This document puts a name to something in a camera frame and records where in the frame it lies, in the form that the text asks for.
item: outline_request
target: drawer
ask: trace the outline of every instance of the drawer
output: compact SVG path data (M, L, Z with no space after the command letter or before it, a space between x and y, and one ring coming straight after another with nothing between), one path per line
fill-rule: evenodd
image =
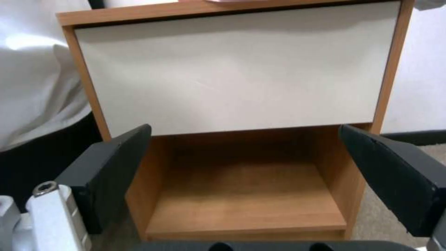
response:
M76 29L111 136L372 122L399 2Z

